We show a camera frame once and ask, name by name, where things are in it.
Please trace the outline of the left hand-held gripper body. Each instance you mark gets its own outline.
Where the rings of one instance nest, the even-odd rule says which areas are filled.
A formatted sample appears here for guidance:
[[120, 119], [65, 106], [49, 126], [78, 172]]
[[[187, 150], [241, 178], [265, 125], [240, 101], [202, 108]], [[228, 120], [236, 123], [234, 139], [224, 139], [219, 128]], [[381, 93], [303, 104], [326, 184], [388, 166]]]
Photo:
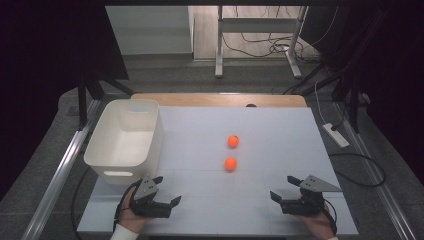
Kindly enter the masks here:
[[146, 176], [132, 184], [129, 208], [137, 216], [148, 218], [169, 218], [172, 208], [169, 203], [160, 203], [154, 200], [158, 193], [158, 184], [153, 182], [154, 178]]

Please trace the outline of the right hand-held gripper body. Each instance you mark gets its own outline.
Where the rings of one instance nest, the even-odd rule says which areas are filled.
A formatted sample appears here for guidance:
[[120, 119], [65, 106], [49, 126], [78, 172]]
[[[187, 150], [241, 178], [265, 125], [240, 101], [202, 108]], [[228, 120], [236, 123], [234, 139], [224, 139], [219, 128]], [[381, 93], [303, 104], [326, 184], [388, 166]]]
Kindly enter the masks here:
[[300, 198], [295, 200], [282, 200], [280, 207], [284, 214], [314, 216], [324, 209], [324, 192], [341, 192], [341, 188], [328, 183], [314, 175], [309, 175], [301, 180]]

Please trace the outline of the white plastic bin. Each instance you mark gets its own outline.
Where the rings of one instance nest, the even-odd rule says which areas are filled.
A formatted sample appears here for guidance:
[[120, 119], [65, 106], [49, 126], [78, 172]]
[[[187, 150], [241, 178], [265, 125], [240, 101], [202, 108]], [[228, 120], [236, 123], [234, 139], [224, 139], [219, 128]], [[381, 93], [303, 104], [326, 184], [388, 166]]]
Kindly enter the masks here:
[[163, 138], [156, 101], [114, 100], [98, 120], [84, 161], [106, 183], [130, 184], [157, 175]]

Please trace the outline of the person's right hand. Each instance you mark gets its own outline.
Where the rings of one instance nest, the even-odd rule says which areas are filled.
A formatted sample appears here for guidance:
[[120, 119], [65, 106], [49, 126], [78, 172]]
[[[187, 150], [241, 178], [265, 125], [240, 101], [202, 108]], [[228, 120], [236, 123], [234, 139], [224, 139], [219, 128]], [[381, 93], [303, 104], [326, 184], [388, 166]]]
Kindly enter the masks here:
[[306, 225], [307, 229], [317, 240], [338, 240], [332, 230], [330, 220], [323, 212], [311, 217], [296, 215], [296, 218]]

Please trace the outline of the person's left hand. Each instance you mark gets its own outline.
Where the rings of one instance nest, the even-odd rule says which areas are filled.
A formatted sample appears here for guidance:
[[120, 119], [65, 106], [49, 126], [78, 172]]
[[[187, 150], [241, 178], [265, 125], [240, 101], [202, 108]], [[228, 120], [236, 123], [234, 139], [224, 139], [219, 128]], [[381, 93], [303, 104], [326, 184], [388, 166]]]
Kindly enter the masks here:
[[137, 216], [129, 208], [132, 191], [130, 191], [122, 202], [121, 209], [119, 211], [118, 224], [126, 228], [127, 230], [139, 234], [142, 232], [145, 225], [151, 221], [151, 218]]

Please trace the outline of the white power strip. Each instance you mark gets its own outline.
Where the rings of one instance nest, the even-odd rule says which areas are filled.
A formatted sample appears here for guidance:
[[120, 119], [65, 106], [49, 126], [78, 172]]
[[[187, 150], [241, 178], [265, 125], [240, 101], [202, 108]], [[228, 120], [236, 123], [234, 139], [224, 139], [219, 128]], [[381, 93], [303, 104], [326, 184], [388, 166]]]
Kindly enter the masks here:
[[345, 148], [350, 145], [338, 130], [334, 130], [334, 126], [331, 123], [324, 124], [323, 129], [340, 148]]

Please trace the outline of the wooden table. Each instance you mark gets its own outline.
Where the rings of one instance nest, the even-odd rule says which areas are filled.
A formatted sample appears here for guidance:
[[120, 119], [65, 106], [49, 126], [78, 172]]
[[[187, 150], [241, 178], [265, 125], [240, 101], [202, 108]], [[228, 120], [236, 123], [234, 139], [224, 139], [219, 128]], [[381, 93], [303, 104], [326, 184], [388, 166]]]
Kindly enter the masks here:
[[188, 107], [306, 107], [299, 95], [267, 95], [239, 93], [136, 93], [131, 99], [149, 99], [161, 106]]

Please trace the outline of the black stand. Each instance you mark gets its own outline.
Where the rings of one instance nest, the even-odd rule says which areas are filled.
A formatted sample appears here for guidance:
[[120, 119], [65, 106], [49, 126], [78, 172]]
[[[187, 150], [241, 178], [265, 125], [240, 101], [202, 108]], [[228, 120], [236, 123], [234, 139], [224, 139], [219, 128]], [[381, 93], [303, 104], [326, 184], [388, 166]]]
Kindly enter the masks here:
[[342, 71], [336, 87], [332, 92], [332, 99], [336, 102], [343, 101], [349, 97], [348, 119], [355, 133], [359, 132], [358, 128], [358, 107], [359, 107], [359, 90], [360, 81], [353, 70], [346, 69]]
[[114, 88], [120, 90], [128, 96], [132, 96], [135, 91], [131, 88], [120, 83], [118, 80], [113, 79], [111, 76], [102, 73], [99, 70], [93, 70], [89, 74], [83, 74], [78, 83], [78, 110], [79, 110], [79, 129], [82, 130], [88, 123], [88, 108], [87, 108], [87, 95], [94, 100], [102, 100], [105, 92], [100, 84], [101, 81], [108, 83]]

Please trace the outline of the grey metal stand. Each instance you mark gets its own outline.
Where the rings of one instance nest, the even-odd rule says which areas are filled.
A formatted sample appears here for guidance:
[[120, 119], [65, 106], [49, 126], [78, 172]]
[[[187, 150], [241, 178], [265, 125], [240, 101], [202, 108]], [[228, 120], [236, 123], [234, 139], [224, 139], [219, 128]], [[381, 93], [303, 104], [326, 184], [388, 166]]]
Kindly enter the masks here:
[[295, 46], [303, 25], [307, 7], [301, 6], [297, 18], [224, 18], [223, 6], [218, 6], [218, 39], [215, 54], [215, 76], [223, 76], [223, 34], [224, 33], [291, 33], [292, 38], [284, 53], [293, 76], [302, 77], [295, 60]]

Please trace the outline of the white panel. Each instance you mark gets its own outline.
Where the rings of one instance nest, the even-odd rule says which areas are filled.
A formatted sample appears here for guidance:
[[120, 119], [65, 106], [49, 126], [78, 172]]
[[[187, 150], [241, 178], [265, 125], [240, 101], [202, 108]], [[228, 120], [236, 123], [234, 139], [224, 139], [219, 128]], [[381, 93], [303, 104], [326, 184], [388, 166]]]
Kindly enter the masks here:
[[123, 55], [193, 52], [189, 6], [108, 6], [106, 11]]

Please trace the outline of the dark curtain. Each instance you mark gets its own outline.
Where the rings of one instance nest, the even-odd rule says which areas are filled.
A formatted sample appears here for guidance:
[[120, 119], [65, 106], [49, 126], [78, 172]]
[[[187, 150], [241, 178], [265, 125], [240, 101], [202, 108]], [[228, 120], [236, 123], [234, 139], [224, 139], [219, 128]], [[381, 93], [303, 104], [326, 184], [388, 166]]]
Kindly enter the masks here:
[[82, 82], [128, 77], [105, 0], [0, 0], [0, 200]]
[[356, 74], [368, 115], [424, 185], [424, 0], [355, 0], [352, 23], [379, 10], [386, 16]]

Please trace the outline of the aluminium rail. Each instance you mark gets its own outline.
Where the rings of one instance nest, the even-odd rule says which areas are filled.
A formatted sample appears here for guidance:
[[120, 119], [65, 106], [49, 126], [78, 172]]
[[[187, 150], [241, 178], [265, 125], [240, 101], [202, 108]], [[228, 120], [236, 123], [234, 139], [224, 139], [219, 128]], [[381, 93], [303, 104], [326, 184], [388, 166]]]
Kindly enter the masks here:
[[[370, 157], [371, 154], [366, 147], [361, 135], [356, 133], [355, 130], [350, 126], [348, 119], [345, 117], [346, 111], [341, 108], [338, 103], [334, 103], [335, 109], [338, 111], [338, 115], [343, 119], [342, 126], [345, 128], [349, 139], [352, 141], [352, 146], [358, 154]], [[418, 240], [412, 225], [409, 223], [404, 211], [400, 204], [395, 199], [395, 196], [391, 192], [387, 183], [376, 188], [376, 192], [394, 225], [401, 240]]]
[[31, 221], [29, 222], [21, 240], [38, 240], [46, 226], [53, 211], [57, 199], [65, 185], [85, 141], [91, 126], [93, 125], [96, 112], [101, 104], [100, 100], [92, 100], [88, 106], [87, 122], [73, 135], [59, 165], [37, 207]]

